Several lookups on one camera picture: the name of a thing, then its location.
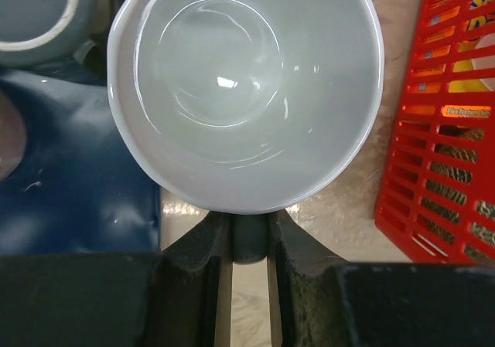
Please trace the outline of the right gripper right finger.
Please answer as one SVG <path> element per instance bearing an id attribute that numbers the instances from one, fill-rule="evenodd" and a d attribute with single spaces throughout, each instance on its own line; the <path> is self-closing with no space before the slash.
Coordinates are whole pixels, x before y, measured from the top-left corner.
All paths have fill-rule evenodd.
<path id="1" fill-rule="evenodd" d="M 492 346 L 494 270 L 349 262 L 268 215 L 274 346 Z"/>

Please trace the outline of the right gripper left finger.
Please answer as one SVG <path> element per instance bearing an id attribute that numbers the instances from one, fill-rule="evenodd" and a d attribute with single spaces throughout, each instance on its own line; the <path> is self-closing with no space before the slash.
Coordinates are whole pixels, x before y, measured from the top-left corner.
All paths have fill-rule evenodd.
<path id="1" fill-rule="evenodd" d="M 230 216 L 162 252 L 1 258 L 3 346 L 228 346 Z"/>

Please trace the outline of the grey mug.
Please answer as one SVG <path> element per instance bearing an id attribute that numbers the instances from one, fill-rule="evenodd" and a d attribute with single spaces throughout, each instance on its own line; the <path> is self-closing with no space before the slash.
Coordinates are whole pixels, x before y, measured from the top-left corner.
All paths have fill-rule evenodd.
<path id="1" fill-rule="evenodd" d="M 131 155 L 181 200 L 233 216 L 239 264 L 265 257 L 265 214 L 353 161 L 384 87 L 372 0 L 125 0 L 107 63 Z"/>

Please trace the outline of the mauve wavy mug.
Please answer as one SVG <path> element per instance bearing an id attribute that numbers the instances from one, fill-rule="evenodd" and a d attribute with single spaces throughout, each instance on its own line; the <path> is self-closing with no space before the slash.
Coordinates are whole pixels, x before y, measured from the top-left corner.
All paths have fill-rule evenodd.
<path id="1" fill-rule="evenodd" d="M 3 93 L 0 108 L 0 176 L 3 180 L 21 163 L 26 150 L 27 133 L 17 107 Z"/>

